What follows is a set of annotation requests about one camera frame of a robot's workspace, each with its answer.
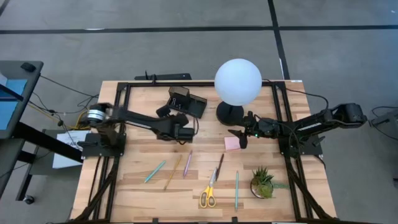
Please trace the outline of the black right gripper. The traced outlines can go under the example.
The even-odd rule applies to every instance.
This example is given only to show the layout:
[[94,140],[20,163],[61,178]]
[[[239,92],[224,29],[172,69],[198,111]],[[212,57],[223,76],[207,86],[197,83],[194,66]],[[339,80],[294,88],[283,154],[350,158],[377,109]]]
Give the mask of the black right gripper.
[[244,127],[244,131],[228,129],[228,132],[238,137],[241,149],[245,149],[248,145],[249,136],[260,138],[261,135],[256,115],[252,111],[248,111],[248,114],[243,118],[241,124]]

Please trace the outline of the pink sticky note pad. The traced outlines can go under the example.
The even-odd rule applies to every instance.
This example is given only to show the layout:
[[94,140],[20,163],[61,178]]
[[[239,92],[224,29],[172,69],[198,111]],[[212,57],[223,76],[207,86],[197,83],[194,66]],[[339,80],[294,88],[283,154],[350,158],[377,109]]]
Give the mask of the pink sticky note pad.
[[224,138],[224,146],[227,152],[240,150],[239,138],[236,136],[229,136]]

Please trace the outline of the black mesh desk organizer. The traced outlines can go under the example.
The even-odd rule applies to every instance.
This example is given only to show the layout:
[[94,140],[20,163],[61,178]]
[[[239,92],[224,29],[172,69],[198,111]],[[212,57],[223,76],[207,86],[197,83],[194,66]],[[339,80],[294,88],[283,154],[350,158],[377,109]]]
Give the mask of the black mesh desk organizer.
[[[167,102],[167,106],[170,109],[189,114],[198,119],[203,116],[204,110],[207,106],[207,99],[192,95],[188,88],[182,86],[171,86],[169,88],[169,96],[170,98]],[[180,109],[171,107],[170,103],[172,98],[180,98],[182,101],[182,107]]]

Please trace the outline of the purple pen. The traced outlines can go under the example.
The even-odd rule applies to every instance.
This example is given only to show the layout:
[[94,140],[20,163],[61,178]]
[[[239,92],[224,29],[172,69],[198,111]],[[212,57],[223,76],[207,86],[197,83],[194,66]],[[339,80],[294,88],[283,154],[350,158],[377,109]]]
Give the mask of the purple pen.
[[185,168],[184,168],[183,179],[187,176],[187,172],[188,172],[188,169],[189,169],[190,161],[192,159],[192,153],[193,153],[193,151],[191,150],[189,155],[188,155],[187,162],[186,162],[186,165],[185,165]]

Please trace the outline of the brown pen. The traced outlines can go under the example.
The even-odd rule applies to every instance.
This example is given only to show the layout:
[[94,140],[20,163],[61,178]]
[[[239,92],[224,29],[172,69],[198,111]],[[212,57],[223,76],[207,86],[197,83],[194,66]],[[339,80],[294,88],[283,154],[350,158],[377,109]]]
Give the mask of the brown pen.
[[219,164],[218,164],[217,171],[216,171],[215,181],[218,180],[218,177],[219,177],[219,175],[220,175],[220,169],[221,169],[221,165],[222,165],[222,163],[223,163],[223,159],[224,159],[224,154],[221,155],[220,162],[219,162]]

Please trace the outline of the yellow pencil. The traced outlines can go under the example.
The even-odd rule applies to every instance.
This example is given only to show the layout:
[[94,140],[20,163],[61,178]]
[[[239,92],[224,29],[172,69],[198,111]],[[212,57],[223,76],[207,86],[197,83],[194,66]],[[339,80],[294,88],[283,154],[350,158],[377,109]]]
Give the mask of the yellow pencil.
[[167,190],[167,187],[169,186],[169,183],[171,182],[171,180],[172,180],[172,178],[174,176],[174,173],[177,170],[177,167],[179,166],[181,160],[182,160],[182,154],[179,155],[178,159],[176,160],[176,162],[174,164],[174,168],[173,168],[173,170],[170,173],[169,179],[166,181],[166,183],[164,185],[164,188],[163,188],[164,191]]

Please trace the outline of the teal pen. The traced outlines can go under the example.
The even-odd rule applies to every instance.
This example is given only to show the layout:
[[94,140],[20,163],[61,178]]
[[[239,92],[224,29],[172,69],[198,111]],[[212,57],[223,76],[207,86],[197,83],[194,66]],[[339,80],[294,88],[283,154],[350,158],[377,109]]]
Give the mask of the teal pen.
[[166,160],[162,161],[146,178],[144,183],[147,183],[166,163]]
[[236,180],[235,180],[235,197],[234,197],[234,211],[238,211],[238,202],[239,202],[239,171],[236,171]]

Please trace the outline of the white globe table lamp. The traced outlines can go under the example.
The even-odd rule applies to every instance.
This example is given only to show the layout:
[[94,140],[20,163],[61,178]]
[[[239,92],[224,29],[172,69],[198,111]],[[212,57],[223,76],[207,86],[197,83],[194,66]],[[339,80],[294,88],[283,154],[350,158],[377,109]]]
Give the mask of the white globe table lamp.
[[221,103],[217,106],[218,121],[237,125],[244,116],[243,106],[252,103],[262,88],[259,69],[243,58],[228,60],[218,69],[214,86]]

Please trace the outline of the small potted succulent plant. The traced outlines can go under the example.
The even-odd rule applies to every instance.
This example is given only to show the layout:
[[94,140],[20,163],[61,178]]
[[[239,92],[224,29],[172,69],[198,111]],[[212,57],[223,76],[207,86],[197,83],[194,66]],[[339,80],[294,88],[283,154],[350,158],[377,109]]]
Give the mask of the small potted succulent plant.
[[274,175],[269,173],[267,167],[259,166],[252,174],[250,189],[257,198],[269,199],[275,189],[290,189],[289,184],[273,181]]

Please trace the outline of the yellow handled scissors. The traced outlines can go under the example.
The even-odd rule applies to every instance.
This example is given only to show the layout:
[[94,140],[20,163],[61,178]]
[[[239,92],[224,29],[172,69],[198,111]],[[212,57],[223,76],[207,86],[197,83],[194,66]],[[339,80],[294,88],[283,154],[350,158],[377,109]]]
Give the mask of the yellow handled scissors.
[[213,186],[216,179],[217,170],[218,169],[215,167],[206,189],[200,194],[199,205],[201,208],[213,208],[216,205],[216,199],[213,195]]

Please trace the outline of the black bar with antenna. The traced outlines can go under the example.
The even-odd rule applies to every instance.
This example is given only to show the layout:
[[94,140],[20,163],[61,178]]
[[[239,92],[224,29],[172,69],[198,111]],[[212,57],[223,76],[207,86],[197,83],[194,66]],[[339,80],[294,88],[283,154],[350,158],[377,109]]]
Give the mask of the black bar with antenna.
[[135,80],[191,80],[192,77],[189,73],[170,73],[170,74],[152,74],[149,75],[145,72],[145,75],[134,77]]

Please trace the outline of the white printed paper sheet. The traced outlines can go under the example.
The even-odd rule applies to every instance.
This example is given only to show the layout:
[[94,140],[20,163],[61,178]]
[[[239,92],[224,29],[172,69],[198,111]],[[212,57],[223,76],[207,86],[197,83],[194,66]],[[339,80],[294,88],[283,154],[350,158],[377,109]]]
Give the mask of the white printed paper sheet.
[[[77,142],[79,141],[83,142],[88,133],[90,133],[89,130],[68,131],[66,133],[57,134],[57,140],[65,144],[68,144],[69,146],[75,149],[82,151],[83,148],[79,146]],[[54,154],[53,164],[52,164],[53,169],[63,169],[67,167],[80,166],[80,165],[82,165],[81,162],[74,161],[59,154]]]

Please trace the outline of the black desk stand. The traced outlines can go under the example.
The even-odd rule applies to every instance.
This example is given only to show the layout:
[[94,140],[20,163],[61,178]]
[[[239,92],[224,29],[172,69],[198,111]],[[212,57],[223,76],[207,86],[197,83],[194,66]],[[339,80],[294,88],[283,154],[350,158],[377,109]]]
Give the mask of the black desk stand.
[[23,162],[27,166],[24,178],[16,196],[22,201],[34,176],[31,173],[35,163],[48,155],[59,154],[77,162],[82,162],[81,151],[57,140],[57,130],[38,131],[33,127],[18,122],[10,138],[0,139],[0,198],[9,183],[11,174],[16,170],[16,163]]

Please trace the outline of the grey side desk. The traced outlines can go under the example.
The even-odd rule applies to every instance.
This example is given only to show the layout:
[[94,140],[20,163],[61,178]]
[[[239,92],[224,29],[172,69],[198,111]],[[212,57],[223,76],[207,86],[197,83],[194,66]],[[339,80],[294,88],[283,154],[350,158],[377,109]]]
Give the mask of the grey side desk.
[[[21,68],[24,62],[31,63],[36,67],[34,72],[27,72]],[[16,128],[17,123],[22,117],[22,114],[27,106],[32,92],[39,80],[41,70],[44,63],[41,61],[26,61],[26,60],[0,60],[0,72],[8,79],[22,79],[27,80],[24,91],[22,92],[22,101],[17,103],[15,111],[12,114],[11,120],[7,129],[0,130],[0,139],[10,138]]]

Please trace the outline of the black aluminium table frame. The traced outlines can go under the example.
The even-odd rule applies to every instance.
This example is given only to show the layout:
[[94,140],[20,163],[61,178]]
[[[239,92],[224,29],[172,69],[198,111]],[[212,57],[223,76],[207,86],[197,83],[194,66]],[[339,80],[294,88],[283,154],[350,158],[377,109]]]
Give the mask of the black aluminium table frame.
[[[156,109],[165,105],[169,98],[171,82],[104,81],[98,103],[114,104],[118,84],[122,84],[121,98],[116,103],[127,104],[128,110],[148,116],[156,116]],[[155,135],[142,128],[127,126],[127,145],[120,158],[118,177],[112,190],[114,199],[110,223],[152,222],[284,222],[296,221],[289,189],[275,189],[274,198],[259,199],[249,188],[252,170],[267,167],[276,182],[287,184],[285,160],[279,152],[277,140],[249,138],[248,148],[242,151],[225,152],[224,138],[230,136],[227,126],[216,118],[216,107],[221,101],[209,81],[184,83],[190,93],[208,100],[206,109],[199,119],[199,132],[193,143],[180,145],[175,141],[159,141]],[[280,103],[281,113],[277,115],[272,87],[262,87],[259,96],[245,110],[252,110],[259,116],[287,119],[286,106]],[[193,151],[186,178],[183,178],[188,155]],[[206,188],[215,167],[224,154],[221,172],[215,182],[214,208],[201,208],[199,196]],[[163,190],[174,165],[182,156],[173,179]],[[85,159],[75,196],[71,218],[77,218],[88,205],[97,158]],[[144,179],[162,162],[163,168],[148,183]],[[302,156],[307,187],[316,201],[331,216],[336,217],[324,165],[313,156]],[[238,209],[234,209],[236,171],[239,173]]]

